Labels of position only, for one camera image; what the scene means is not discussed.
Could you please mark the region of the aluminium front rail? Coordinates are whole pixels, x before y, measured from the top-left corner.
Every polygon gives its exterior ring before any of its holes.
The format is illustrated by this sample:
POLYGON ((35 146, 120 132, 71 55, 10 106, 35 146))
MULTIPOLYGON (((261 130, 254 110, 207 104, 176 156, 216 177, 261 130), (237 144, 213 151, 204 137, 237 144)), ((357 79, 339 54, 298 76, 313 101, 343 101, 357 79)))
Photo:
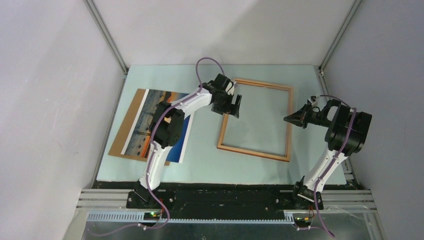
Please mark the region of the aluminium front rail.
MULTIPOLYGON (((129 189, 83 189, 78 208, 123 209, 129 189)), ((324 190, 321 193, 324 207, 334 212, 376 213, 377 206, 370 190, 324 190)))

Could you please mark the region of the aluminium rail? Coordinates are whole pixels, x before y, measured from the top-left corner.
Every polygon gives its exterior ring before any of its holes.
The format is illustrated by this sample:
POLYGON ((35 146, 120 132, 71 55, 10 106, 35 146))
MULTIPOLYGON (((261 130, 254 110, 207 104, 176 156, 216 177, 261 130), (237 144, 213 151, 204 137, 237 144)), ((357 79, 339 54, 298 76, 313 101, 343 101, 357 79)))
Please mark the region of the aluminium rail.
POLYGON ((123 55, 121 54, 119 47, 114 39, 114 37, 112 36, 96 2, 94 0, 84 0, 83 1, 84 4, 86 5, 87 10, 89 11, 94 23, 96 24, 97 28, 100 31, 100 34, 102 35, 106 45, 108 46, 110 52, 112 53, 113 58, 115 59, 120 72, 121 72, 121 78, 119 80, 119 89, 117 92, 117 96, 115 97, 115 101, 114 101, 114 105, 112 108, 112 113, 111 116, 109 118, 108 124, 107 124, 107 130, 105 132, 104 138, 103 138, 103 142, 101 145, 101 149, 96 161, 96 165, 94 168, 94 172, 92 175, 92 178, 90 180, 90 183, 87 185, 86 189, 91 189, 96 181, 97 181, 97 176, 100 170, 100 166, 102 163, 102 159, 104 156, 104 153, 106 151, 107 148, 107 143, 108 143, 108 139, 112 130, 112 126, 113 126, 113 122, 116 116, 116 112, 120 103, 120 99, 123 93, 123 89, 126 83, 126 79, 127 79, 127 75, 128 75, 128 71, 129 71, 129 67, 128 65, 125 63, 125 60, 123 58, 123 55))
POLYGON ((324 20, 319 22, 320 30, 326 31, 325 53, 317 66, 322 92, 339 97, 352 104, 357 66, 353 43, 355 21, 365 4, 364 0, 325 0, 319 12, 324 20))
MULTIPOLYGON (((83 189, 78 208, 123 209, 129 189, 83 189)), ((334 212, 376 213, 377 206, 370 190, 324 190, 321 193, 324 207, 334 212)))

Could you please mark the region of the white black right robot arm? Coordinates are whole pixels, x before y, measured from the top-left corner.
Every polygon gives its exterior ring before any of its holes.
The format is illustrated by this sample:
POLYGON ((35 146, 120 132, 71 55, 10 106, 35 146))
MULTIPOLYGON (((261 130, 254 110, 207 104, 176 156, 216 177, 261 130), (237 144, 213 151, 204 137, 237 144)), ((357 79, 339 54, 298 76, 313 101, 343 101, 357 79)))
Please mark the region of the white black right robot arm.
POLYGON ((312 96, 298 111, 284 117, 284 121, 305 129, 317 125, 327 129, 326 148, 315 166, 294 185, 291 204, 304 209, 319 198, 334 170, 364 146, 373 116, 356 111, 338 99, 330 99, 323 108, 312 96))

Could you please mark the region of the aluminium rail left side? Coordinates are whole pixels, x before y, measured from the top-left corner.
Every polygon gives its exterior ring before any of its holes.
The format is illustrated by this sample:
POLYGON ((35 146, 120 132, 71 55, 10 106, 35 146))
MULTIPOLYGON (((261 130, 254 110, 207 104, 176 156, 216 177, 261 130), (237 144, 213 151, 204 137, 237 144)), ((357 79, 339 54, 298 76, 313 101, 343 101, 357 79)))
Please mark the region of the aluminium rail left side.
POLYGON ((117 92, 117 96, 115 97, 115 101, 114 101, 114 105, 112 108, 112 113, 111 116, 109 118, 108 124, 107 124, 107 130, 105 132, 104 138, 103 138, 103 142, 101 145, 101 149, 96 161, 96 165, 94 168, 94 172, 92 175, 92 178, 90 180, 90 183, 87 185, 86 189, 91 189, 96 181, 97 181, 97 176, 100 170, 100 166, 102 163, 102 159, 104 156, 104 153, 106 151, 107 148, 107 143, 108 143, 108 139, 112 130, 112 126, 113 126, 113 122, 116 116, 116 112, 120 103, 120 99, 123 93, 123 89, 126 83, 126 79, 127 79, 127 75, 128 75, 128 71, 129 71, 129 67, 128 65, 125 63, 125 60, 123 58, 123 55, 121 54, 119 47, 114 39, 114 37, 112 36, 96 2, 94 0, 84 0, 83 1, 84 4, 86 5, 87 10, 89 11, 94 23, 96 24, 97 28, 100 31, 100 34, 102 35, 106 45, 108 46, 110 52, 112 53, 113 58, 115 59, 120 72, 121 72, 121 78, 119 80, 119 89, 117 92))

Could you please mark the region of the wooden picture frame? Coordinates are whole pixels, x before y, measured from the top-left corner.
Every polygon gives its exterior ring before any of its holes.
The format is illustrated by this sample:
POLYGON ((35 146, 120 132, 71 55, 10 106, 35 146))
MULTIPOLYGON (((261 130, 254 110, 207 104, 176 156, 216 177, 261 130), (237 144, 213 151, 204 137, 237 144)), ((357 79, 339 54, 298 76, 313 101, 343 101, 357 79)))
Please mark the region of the wooden picture frame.
POLYGON ((283 118, 294 111, 294 87, 236 78, 242 95, 240 117, 224 115, 217 148, 238 154, 289 162, 292 126, 283 118))

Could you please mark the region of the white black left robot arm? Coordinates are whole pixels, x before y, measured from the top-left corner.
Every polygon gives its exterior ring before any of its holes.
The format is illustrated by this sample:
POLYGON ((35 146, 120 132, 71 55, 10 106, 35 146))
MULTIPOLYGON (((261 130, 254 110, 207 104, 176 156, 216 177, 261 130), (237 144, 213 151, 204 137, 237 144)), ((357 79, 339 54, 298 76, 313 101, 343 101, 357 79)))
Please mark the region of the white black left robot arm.
POLYGON ((211 106, 212 112, 239 117, 242 96, 235 95, 237 83, 219 73, 214 80, 203 82, 187 96, 173 101, 161 101, 154 113, 150 130, 149 152, 146 167, 134 191, 145 208, 158 202, 154 192, 160 183, 165 161, 171 149, 183 136, 185 119, 195 111, 211 106))

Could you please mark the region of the aluminium rail right side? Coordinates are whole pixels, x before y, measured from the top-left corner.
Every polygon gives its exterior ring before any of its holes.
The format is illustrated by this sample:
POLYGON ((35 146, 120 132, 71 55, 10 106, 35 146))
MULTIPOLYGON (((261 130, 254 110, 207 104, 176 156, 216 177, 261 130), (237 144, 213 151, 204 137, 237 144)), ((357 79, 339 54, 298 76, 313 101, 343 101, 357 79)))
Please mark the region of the aluminium rail right side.
POLYGON ((353 43, 355 21, 365 4, 364 0, 325 0, 319 12, 324 20, 319 22, 320 30, 326 31, 325 53, 317 66, 322 92, 339 97, 352 104, 357 66, 353 43))

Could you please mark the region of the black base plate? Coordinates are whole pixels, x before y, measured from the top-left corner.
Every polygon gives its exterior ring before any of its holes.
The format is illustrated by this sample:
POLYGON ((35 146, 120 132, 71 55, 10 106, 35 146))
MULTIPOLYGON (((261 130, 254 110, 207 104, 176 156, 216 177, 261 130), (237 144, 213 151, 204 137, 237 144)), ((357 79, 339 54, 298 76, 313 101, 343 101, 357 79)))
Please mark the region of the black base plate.
POLYGON ((235 220, 282 219, 288 210, 314 210, 309 201, 296 201, 279 190, 166 190, 143 201, 135 191, 128 194, 126 208, 157 209, 164 219, 200 218, 235 220))

